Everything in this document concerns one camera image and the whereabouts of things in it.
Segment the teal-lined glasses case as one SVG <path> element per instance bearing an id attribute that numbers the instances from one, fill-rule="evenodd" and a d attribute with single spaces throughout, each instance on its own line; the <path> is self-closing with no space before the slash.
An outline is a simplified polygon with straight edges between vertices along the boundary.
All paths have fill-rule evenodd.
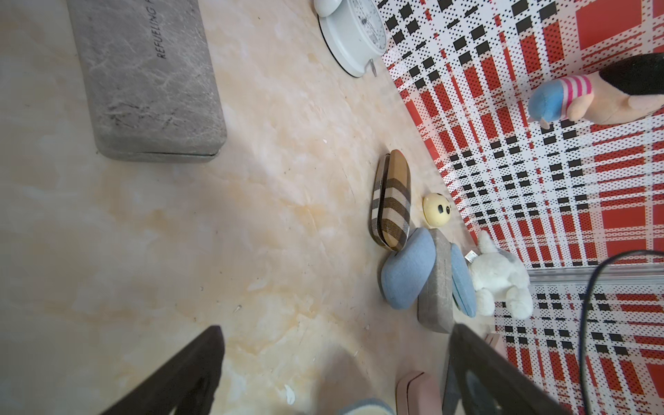
<path id="1" fill-rule="evenodd" d="M 418 296 L 418 321 L 427 330 L 449 334 L 454 326 L 451 243 L 437 229 L 428 232 L 436 249 L 436 259 Z"/>

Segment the grey marble teal-lined case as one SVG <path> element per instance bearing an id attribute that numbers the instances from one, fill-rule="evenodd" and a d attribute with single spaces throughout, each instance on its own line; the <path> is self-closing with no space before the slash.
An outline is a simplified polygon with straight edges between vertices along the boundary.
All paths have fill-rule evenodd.
<path id="1" fill-rule="evenodd" d="M 228 131 L 197 1 L 69 1 L 98 151 L 206 163 Z"/>

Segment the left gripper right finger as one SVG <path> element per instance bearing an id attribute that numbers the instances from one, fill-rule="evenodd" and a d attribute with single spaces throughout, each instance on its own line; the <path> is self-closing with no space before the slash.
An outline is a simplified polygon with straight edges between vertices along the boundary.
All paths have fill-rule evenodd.
<path id="1" fill-rule="evenodd" d="M 567 410 L 464 324 L 449 341 L 447 413 L 566 414 Z"/>

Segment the small pink glasses case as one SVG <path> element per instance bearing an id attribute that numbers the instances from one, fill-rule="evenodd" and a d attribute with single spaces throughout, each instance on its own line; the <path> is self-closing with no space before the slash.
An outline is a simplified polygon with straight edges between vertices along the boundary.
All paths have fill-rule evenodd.
<path id="1" fill-rule="evenodd" d="M 485 342 L 494 349 L 500 356 L 507 359 L 507 346 L 503 337 L 498 333 L 489 333 L 485 337 Z"/>

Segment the blue case with pink glasses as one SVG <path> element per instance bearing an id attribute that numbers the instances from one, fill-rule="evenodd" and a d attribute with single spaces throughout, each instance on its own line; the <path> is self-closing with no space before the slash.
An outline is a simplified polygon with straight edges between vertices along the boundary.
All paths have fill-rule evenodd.
<path id="1" fill-rule="evenodd" d="M 477 314 L 477 299 L 470 270 L 460 247 L 454 243 L 451 244 L 451 272 L 453 298 L 456 305 L 466 316 L 475 317 Z"/>

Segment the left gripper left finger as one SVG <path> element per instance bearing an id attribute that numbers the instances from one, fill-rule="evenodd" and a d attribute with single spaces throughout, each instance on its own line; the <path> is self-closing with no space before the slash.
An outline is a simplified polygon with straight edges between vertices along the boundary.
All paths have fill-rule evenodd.
<path id="1" fill-rule="evenodd" d="M 200 333 L 105 414 L 209 414 L 225 354 L 219 325 Z"/>

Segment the beige case with dark glasses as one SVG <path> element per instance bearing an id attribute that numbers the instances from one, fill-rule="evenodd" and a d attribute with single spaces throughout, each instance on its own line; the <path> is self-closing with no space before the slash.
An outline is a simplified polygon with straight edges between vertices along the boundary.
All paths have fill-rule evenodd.
<path id="1" fill-rule="evenodd" d="M 410 233 L 411 172 L 400 150 L 381 157 L 373 183 L 369 230 L 373 240 L 393 252 L 404 249 Z"/>

